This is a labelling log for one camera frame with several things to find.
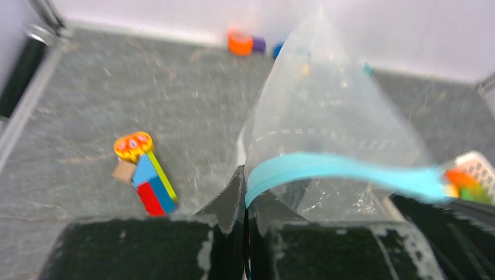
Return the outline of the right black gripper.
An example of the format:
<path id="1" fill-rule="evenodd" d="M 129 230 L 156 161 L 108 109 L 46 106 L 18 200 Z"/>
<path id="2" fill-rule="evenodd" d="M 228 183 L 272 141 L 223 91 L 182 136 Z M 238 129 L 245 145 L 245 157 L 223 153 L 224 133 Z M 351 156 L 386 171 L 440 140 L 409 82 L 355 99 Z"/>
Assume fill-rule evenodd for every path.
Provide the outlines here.
<path id="1" fill-rule="evenodd" d="M 428 240 L 446 279 L 494 279 L 494 206 L 463 199 L 425 204 L 392 195 Z"/>

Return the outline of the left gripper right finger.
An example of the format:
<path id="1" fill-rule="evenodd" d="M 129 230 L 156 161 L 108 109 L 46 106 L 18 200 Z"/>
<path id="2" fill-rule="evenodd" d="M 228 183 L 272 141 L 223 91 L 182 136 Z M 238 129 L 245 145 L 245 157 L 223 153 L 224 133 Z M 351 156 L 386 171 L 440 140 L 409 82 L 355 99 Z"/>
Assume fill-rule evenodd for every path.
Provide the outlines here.
<path id="1" fill-rule="evenodd" d="M 248 213 L 253 279 L 445 277 L 426 238 L 407 222 L 310 222 L 271 191 Z"/>

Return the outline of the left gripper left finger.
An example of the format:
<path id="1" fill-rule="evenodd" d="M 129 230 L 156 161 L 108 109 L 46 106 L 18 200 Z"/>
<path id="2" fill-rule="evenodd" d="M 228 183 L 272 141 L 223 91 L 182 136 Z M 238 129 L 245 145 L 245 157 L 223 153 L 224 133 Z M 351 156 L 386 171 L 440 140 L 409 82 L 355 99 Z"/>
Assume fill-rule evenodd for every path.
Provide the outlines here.
<path id="1" fill-rule="evenodd" d="M 85 217 L 60 233 L 40 279 L 242 279 L 243 166 L 194 215 Z"/>

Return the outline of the clear zip top bag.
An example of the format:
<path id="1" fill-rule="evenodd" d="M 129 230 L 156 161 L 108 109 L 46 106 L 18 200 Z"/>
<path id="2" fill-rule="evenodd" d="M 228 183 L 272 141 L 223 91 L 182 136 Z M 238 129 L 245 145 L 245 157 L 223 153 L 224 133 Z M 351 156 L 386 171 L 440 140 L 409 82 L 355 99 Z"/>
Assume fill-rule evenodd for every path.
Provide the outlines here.
<path id="1" fill-rule="evenodd" d="M 272 196 L 310 221 L 365 221 L 396 218 L 393 193 L 448 201 L 444 169 L 322 10 L 284 42 L 243 137 L 250 208 Z"/>

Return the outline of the orange green mango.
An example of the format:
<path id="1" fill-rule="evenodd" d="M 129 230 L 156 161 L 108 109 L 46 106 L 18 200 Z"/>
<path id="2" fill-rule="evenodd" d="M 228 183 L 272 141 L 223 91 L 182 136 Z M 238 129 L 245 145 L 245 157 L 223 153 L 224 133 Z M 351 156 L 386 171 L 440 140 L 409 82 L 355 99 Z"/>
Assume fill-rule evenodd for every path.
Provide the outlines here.
<path id="1" fill-rule="evenodd" d="M 449 183 L 447 193 L 451 197 L 481 204 L 492 204 L 492 198 L 488 195 L 485 188 L 462 170 L 447 170 L 444 173 L 444 177 Z"/>

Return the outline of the white perforated plastic basket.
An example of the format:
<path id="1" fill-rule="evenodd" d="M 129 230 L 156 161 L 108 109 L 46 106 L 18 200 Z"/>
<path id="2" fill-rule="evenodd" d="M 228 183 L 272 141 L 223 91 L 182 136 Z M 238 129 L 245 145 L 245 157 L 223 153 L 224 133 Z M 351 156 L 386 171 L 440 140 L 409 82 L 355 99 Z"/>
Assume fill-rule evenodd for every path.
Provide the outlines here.
<path id="1" fill-rule="evenodd" d="M 462 170 L 473 177 L 485 188 L 488 195 L 492 198 L 491 205 L 494 205 L 494 167 L 483 154 L 472 150 L 456 157 L 447 163 L 446 167 L 447 170 Z"/>

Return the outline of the multicolour toy block stack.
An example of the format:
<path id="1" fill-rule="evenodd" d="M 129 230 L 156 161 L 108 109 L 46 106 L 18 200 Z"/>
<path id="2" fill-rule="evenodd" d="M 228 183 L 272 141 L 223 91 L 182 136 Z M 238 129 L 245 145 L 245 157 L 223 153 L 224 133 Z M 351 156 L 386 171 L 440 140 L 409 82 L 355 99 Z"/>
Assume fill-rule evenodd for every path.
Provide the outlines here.
<path id="1" fill-rule="evenodd" d="M 113 177 L 132 184 L 151 216 L 166 216 L 177 210 L 178 197 L 154 152 L 150 134 L 137 131 L 113 144 L 118 163 Z"/>

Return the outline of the teal block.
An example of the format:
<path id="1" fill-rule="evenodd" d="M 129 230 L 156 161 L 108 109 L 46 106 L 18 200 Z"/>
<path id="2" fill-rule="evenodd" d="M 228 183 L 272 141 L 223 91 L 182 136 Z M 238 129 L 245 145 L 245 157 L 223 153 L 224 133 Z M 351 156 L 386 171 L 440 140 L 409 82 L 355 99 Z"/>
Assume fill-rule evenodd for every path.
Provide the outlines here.
<path id="1" fill-rule="evenodd" d="M 372 77 L 373 76 L 374 70 L 373 70 L 373 68 L 368 63 L 365 63 L 364 64 L 363 71 L 366 73 L 366 75 L 368 77 Z"/>

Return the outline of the blue toy car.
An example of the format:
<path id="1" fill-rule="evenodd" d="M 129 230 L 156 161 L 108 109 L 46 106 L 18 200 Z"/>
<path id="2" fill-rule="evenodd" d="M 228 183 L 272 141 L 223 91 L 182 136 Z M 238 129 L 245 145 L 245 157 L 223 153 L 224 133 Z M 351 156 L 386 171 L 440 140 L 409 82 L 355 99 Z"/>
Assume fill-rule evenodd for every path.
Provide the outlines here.
<path id="1" fill-rule="evenodd" d="M 281 51 L 281 49 L 282 49 L 282 47 L 283 47 L 284 43 L 285 43 L 285 42 L 284 42 L 284 41 L 282 41 L 282 42 L 278 42 L 278 43 L 276 43 L 276 44 L 274 45 L 274 47 L 273 47 L 273 59 L 274 59 L 274 60 L 276 60 L 276 59 L 277 59 L 277 57 L 279 56 L 279 53 L 280 53 L 280 51 Z"/>

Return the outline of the purple block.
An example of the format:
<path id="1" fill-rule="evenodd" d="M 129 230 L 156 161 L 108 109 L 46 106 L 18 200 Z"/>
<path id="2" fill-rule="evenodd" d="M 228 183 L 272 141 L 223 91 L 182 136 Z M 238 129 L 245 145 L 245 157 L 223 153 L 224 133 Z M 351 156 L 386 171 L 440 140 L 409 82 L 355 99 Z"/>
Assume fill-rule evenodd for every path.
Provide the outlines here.
<path id="1" fill-rule="evenodd" d="M 252 37 L 252 51 L 254 53 L 264 54 L 266 52 L 266 42 L 262 37 Z"/>

